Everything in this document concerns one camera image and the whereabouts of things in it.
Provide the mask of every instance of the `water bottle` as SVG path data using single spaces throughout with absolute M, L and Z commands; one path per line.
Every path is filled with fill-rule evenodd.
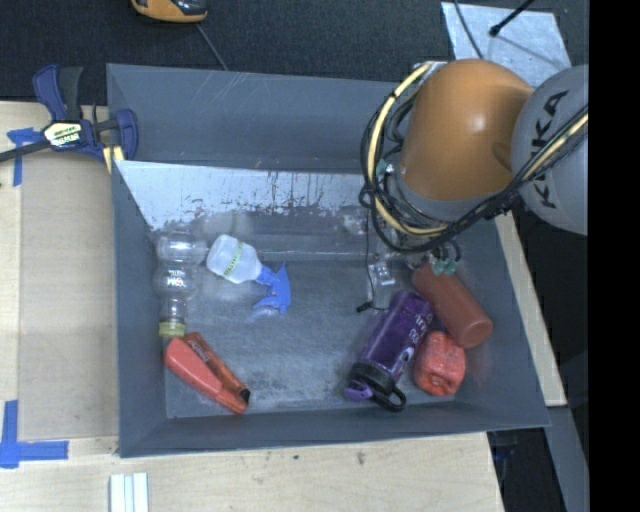
M 455 274 L 436 275 L 427 262 L 413 272 L 411 283 L 462 348 L 480 345 L 492 333 L 493 322 Z
M 397 292 L 351 366 L 345 396 L 355 402 L 373 400 L 390 411 L 402 410 L 406 396 L 396 384 L 436 322 L 431 304 L 423 297 L 409 290 Z
M 155 244 L 158 267 L 153 288 L 160 297 L 158 335 L 161 338 L 184 336 L 187 302 L 198 292 L 196 267 L 207 255 L 207 244 L 188 228 L 177 227 L 162 233 Z
M 273 307 L 284 313 L 291 304 L 289 276 L 283 263 L 277 272 L 263 265 L 255 248 L 230 235 L 220 235 L 209 250 L 207 268 L 232 283 L 256 281 L 268 286 L 267 297 L 254 307 Z
M 207 268 L 232 283 L 255 281 L 262 263 L 253 246 L 229 235 L 220 235 L 207 256 Z

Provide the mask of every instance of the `brown cylinder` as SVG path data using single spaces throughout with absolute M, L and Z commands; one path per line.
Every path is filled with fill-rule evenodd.
M 411 282 L 462 348 L 479 345 L 493 331 L 493 322 L 455 274 L 436 276 L 426 263 L 413 272 Z

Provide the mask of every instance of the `wooden table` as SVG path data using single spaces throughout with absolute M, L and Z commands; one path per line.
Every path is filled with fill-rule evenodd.
M 0 102 L 0 151 L 13 148 L 8 130 L 48 122 L 37 103 Z M 0 405 L 44 397 L 20 415 L 21 438 L 63 432 L 70 445 L 68 460 L 0 469 L 0 510 L 106 511 L 110 475 L 137 472 L 148 474 L 152 512 L 504 510 L 484 433 L 120 459 L 106 168 L 48 150 L 23 165 L 14 188 L 13 162 L 0 164 Z M 515 225 L 496 222 L 545 401 L 566 405 Z

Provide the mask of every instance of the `clamp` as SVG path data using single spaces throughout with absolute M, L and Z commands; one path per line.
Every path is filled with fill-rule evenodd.
M 112 145 L 113 149 L 124 159 L 134 157 L 138 148 L 138 127 L 132 110 L 118 110 L 114 119 L 98 123 L 94 107 L 93 122 L 83 119 L 77 99 L 82 71 L 81 67 L 62 68 L 57 64 L 50 64 L 35 74 L 33 88 L 38 102 L 49 111 L 51 123 L 31 138 L 31 144 L 18 145 L 15 149 L 0 153 L 0 162 L 52 149 L 56 152 L 72 151 L 89 156 L 110 169 L 112 148 L 101 141 L 100 133 L 113 129 L 119 131 L 119 143 Z

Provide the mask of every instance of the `black floor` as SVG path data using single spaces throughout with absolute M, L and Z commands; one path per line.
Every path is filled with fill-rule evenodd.
M 553 12 L 571 62 L 589 62 L 589 0 L 530 9 Z M 79 100 L 100 105 L 106 63 L 221 68 L 195 26 L 142 23 L 128 0 L 0 0 L 0 20 L 0 99 L 34 101 L 32 76 L 51 63 L 83 66 Z M 454 58 L 435 0 L 211 0 L 201 27 L 233 71 L 399 81 L 417 62 Z M 587 240 L 520 207 L 515 214 L 588 461 Z M 542 430 L 490 438 L 507 512 L 565 510 Z

